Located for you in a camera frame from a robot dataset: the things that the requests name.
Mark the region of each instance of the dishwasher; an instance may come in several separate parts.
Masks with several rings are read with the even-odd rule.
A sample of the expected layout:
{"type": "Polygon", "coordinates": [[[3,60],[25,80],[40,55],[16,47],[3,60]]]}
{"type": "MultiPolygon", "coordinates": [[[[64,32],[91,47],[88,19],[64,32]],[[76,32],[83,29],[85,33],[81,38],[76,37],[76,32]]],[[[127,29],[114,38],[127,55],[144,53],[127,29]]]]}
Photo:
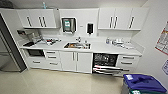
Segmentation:
{"type": "Polygon", "coordinates": [[[94,53],[92,73],[119,74],[123,69],[116,67],[118,54],[94,53]]]}

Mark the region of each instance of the countertop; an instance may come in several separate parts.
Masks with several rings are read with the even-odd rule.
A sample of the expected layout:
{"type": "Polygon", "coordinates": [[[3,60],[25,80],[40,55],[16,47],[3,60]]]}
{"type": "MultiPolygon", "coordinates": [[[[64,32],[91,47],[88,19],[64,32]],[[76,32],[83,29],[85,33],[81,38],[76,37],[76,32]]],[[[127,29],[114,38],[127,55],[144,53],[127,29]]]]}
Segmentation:
{"type": "Polygon", "coordinates": [[[40,44],[37,43],[30,47],[25,47],[23,44],[28,41],[18,42],[19,48],[21,49],[44,49],[44,50],[59,50],[59,51],[75,51],[75,52],[92,52],[92,53],[109,53],[109,54],[123,54],[123,55],[138,55],[142,54],[136,49],[125,49],[122,47],[117,47],[112,44],[106,44],[102,42],[91,42],[90,49],[77,49],[77,48],[64,48],[64,46],[69,43],[68,41],[56,42],[53,45],[40,44]]]}

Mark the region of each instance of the floor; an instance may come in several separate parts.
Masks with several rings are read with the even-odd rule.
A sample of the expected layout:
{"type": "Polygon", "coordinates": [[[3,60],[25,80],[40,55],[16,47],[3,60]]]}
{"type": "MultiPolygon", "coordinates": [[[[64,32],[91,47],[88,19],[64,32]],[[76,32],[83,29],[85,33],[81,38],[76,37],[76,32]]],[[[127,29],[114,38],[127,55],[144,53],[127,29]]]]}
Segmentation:
{"type": "Polygon", "coordinates": [[[0,94],[120,94],[123,78],[31,69],[0,72],[0,94]]]}

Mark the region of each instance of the faucet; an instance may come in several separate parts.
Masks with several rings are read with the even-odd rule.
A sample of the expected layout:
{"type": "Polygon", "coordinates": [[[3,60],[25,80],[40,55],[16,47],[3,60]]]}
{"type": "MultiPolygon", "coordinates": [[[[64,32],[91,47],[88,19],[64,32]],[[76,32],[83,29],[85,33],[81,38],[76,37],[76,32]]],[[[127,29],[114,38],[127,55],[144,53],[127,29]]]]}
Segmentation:
{"type": "Polygon", "coordinates": [[[76,40],[77,40],[78,42],[81,42],[81,37],[78,37],[76,40]]]}

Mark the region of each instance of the refrigerator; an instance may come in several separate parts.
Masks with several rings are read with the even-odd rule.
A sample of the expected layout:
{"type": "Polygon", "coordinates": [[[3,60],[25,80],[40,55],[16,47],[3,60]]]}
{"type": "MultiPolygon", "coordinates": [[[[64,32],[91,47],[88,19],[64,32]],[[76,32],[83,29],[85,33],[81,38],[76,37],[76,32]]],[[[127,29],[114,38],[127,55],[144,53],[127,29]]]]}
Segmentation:
{"type": "Polygon", "coordinates": [[[0,71],[22,72],[27,67],[0,14],[0,71]]]}

